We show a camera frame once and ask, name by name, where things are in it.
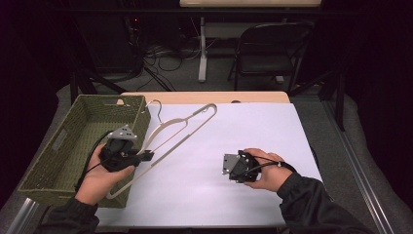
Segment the black sleeve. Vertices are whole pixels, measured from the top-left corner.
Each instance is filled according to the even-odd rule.
[[[292,174],[277,194],[282,216],[292,233],[373,233],[348,211],[331,201],[324,185]]]
[[[94,216],[96,210],[97,206],[71,198],[66,205],[52,210],[48,221],[39,226],[34,234],[94,233],[99,223],[99,219]]]

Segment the wire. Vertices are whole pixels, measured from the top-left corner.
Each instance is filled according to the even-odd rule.
[[[192,50],[181,50],[181,52],[186,52],[186,51],[190,51],[191,53],[189,53],[187,56],[184,56],[183,58],[184,59],[194,59],[194,58],[196,58],[197,56],[198,56],[198,54],[200,53],[200,49],[198,49],[198,50],[196,50],[196,48],[197,48],[197,44],[199,44],[199,42],[198,43],[194,43],[194,46],[192,47]]]
[[[179,65],[178,65],[177,67],[172,68],[172,69],[165,69],[165,68],[162,68],[162,66],[161,66],[161,58],[159,58],[159,59],[158,59],[158,67],[159,67],[161,70],[163,70],[163,71],[175,71],[175,70],[179,69],[179,68],[182,66],[182,62],[183,62],[182,57],[179,56],[178,59],[179,59]]]
[[[151,78],[148,82],[146,82],[145,84],[139,86],[136,88],[137,91],[139,91],[140,89],[142,89],[143,87],[147,86],[149,83],[151,83],[151,81],[153,81],[154,78]]]
[[[165,77],[164,75],[162,75],[160,73],[158,75],[161,76],[162,78],[166,79],[168,81],[168,83],[170,84],[170,86],[172,87],[172,89],[174,91],[176,91],[176,88],[173,86],[172,82],[167,77]]]
[[[171,92],[171,89],[167,86],[167,84],[165,84],[164,81],[162,81],[161,79],[159,79],[159,77],[158,77],[157,74],[153,73],[148,67],[145,67],[144,69],[145,69],[146,72],[149,73],[149,75],[151,75],[151,76],[155,79],[156,82],[158,82],[158,84],[159,84],[162,88],[164,88],[164,89],[165,89],[166,91],[168,91],[168,92]]]
[[[92,147],[92,150],[88,154],[88,158],[86,160],[85,166],[82,171],[82,175],[80,176],[78,183],[75,185],[75,191],[79,191],[80,186],[82,185],[83,179],[85,179],[86,173],[88,173],[90,170],[88,170],[89,163],[91,161],[92,156],[94,155],[94,151],[96,150],[97,146],[100,144],[100,142],[112,131],[107,131],[104,133],[100,138],[94,143],[94,146]]]
[[[96,164],[96,165],[94,165],[93,167],[91,167],[89,170],[87,170],[86,171],[86,174],[88,174],[91,170],[93,170],[93,169],[95,169],[95,168],[97,168],[98,166],[100,166],[100,165],[102,165],[102,163],[100,162],[100,163],[98,163],[98,164]]]
[[[51,208],[51,206],[47,206],[46,209],[43,211],[42,216],[39,219],[39,222],[37,223],[37,228],[39,228],[40,225],[42,225],[43,223],[43,219],[45,219],[46,213],[49,211],[49,209]]]
[[[149,61],[147,61],[146,59],[153,59],[154,61],[153,61],[153,62],[149,62]],[[145,61],[145,62],[146,62],[148,65],[150,65],[150,66],[154,66],[155,63],[156,63],[156,57],[154,57],[154,58],[145,57],[145,58],[143,59],[143,61]]]
[[[248,170],[244,173],[238,174],[237,176],[245,175],[245,174],[251,173],[253,171],[259,170],[261,168],[264,168],[264,167],[267,167],[267,166],[272,166],[272,165],[277,165],[279,167],[285,167],[285,168],[289,169],[290,171],[292,171],[293,173],[297,172],[291,165],[287,164],[286,162],[283,162],[283,161],[278,161],[277,162],[277,161],[274,161],[274,160],[271,160],[271,159],[268,159],[268,158],[262,158],[262,157],[257,157],[257,156],[254,156],[254,157],[268,160],[268,161],[270,161],[270,163],[261,164],[259,166],[254,167],[254,168],[251,168],[250,170]]]
[[[195,31],[197,32],[197,38],[198,38],[198,40],[199,40],[199,49],[198,49],[198,51],[197,51],[197,53],[194,55],[194,56],[192,56],[192,57],[190,57],[190,58],[187,58],[187,59],[194,59],[194,58],[196,58],[199,54],[200,54],[200,51],[201,51],[201,49],[202,49],[202,45],[201,45],[201,40],[200,40],[200,32],[198,32],[198,29],[197,29],[197,26],[195,26],[195,24],[194,24],[194,20],[191,18],[191,22],[192,22],[192,25],[194,26],[194,28],[195,28]]]

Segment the basket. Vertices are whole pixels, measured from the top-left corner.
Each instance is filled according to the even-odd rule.
[[[40,204],[60,206],[75,195],[89,152],[107,131],[129,125],[140,149],[150,122],[144,96],[78,96],[65,119],[24,177],[19,192]],[[114,186],[117,191],[133,175]],[[114,199],[103,199],[103,208],[124,208],[129,190]]]

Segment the chair leg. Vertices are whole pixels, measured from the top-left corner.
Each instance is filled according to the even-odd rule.
[[[287,93],[289,94],[293,88],[293,86],[295,85],[295,83],[297,82],[297,76],[298,76],[298,72],[300,71],[301,68],[301,61],[302,61],[302,57],[299,58],[295,58],[295,62],[294,62],[294,71],[291,74],[291,78],[289,80],[289,85],[288,85],[288,90]]]
[[[236,62],[236,61],[234,60],[234,61],[233,61],[233,64],[231,65],[230,74],[228,74],[228,78],[227,78],[228,81],[231,80],[232,73],[234,72],[235,62]]]
[[[238,72],[235,71],[234,91],[238,89]]]

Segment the white hanger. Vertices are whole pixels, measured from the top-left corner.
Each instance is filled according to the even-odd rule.
[[[213,113],[200,125],[198,126],[197,129],[195,129],[193,132],[191,132],[190,134],[188,134],[187,136],[185,136],[182,140],[180,140],[176,145],[174,145],[170,150],[168,150],[164,155],[162,155],[158,160],[156,160],[153,164],[151,164],[151,166],[149,168],[147,168],[145,171],[141,172],[138,176],[136,176],[133,180],[131,180],[129,183],[125,184],[125,186],[123,186],[121,189],[119,189],[117,192],[115,192],[114,194],[111,194],[110,192],[107,193],[106,198],[107,199],[114,199],[115,197],[117,197],[119,194],[121,194],[123,191],[125,191],[128,187],[130,187],[134,182],[136,182],[138,179],[140,179],[143,175],[145,175],[146,173],[148,173],[151,169],[153,169],[158,163],[160,163],[163,159],[165,159],[175,148],[177,148],[179,145],[181,145],[186,139],[188,139],[191,135],[193,135],[198,129],[200,129],[204,124],[206,124],[218,111],[218,108],[215,104],[210,103],[207,104],[203,107],[201,107],[199,110],[195,111],[194,113],[192,113],[191,115],[189,115],[186,118],[175,118],[175,119],[171,119],[166,121],[165,123],[162,123],[151,133],[151,135],[149,136],[148,140],[146,140],[145,144],[142,146],[142,148],[139,150],[139,152],[136,155],[139,155],[141,153],[143,153],[148,146],[151,144],[151,142],[153,141],[153,139],[162,131],[164,130],[166,127],[173,125],[173,124],[177,124],[177,123],[185,123],[185,126],[178,130],[175,134],[173,134],[170,138],[168,138],[166,141],[164,141],[163,143],[161,143],[158,147],[156,147],[154,150],[150,151],[151,153],[154,152],[155,150],[157,150],[158,148],[160,148],[162,145],[164,145],[166,142],[168,142],[170,139],[172,139],[173,137],[175,137],[177,134],[179,134],[183,129],[185,129],[188,126],[188,121],[189,119],[191,119],[192,117],[198,115],[199,113],[202,112],[206,112],[208,111],[210,108],[213,108]]]

